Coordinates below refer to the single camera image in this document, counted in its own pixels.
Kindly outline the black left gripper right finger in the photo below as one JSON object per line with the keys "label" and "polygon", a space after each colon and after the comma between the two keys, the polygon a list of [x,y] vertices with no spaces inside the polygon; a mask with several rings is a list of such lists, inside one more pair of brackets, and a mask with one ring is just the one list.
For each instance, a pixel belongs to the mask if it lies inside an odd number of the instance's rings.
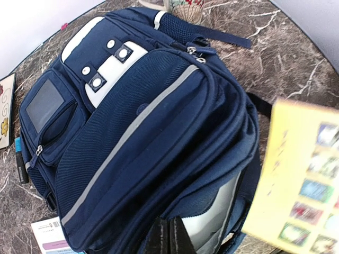
{"label": "black left gripper right finger", "polygon": [[191,239],[179,216],[169,223],[169,252],[174,254],[196,254]]}

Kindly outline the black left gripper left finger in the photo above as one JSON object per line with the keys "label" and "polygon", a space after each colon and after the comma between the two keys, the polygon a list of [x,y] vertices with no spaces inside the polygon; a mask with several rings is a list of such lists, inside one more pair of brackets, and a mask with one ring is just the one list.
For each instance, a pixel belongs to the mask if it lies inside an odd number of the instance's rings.
{"label": "black left gripper left finger", "polygon": [[162,218],[157,218],[151,228],[144,253],[166,254],[169,252],[168,223]]}

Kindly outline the dog reader book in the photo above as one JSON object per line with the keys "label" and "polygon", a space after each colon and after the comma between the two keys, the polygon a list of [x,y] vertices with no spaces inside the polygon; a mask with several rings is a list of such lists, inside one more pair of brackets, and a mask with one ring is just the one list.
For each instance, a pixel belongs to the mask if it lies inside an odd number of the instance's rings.
{"label": "dog reader book", "polygon": [[59,217],[31,223],[41,253],[74,253],[65,240]]}

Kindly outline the yellow paperback book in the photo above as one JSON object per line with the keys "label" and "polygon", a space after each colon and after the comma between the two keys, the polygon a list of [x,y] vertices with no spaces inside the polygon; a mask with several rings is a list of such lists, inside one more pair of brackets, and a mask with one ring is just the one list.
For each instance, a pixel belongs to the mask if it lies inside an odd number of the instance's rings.
{"label": "yellow paperback book", "polygon": [[338,253],[338,110],[287,99],[272,109],[242,231],[289,253]]}

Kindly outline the navy blue student backpack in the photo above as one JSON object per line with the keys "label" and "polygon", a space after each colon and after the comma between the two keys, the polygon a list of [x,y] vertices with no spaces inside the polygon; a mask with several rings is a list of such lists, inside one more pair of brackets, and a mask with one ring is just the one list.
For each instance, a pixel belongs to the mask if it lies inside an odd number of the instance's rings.
{"label": "navy blue student backpack", "polygon": [[75,252],[144,253],[179,216],[196,253],[234,253],[261,173],[258,115],[210,40],[146,7],[86,23],[23,99],[26,170]]}

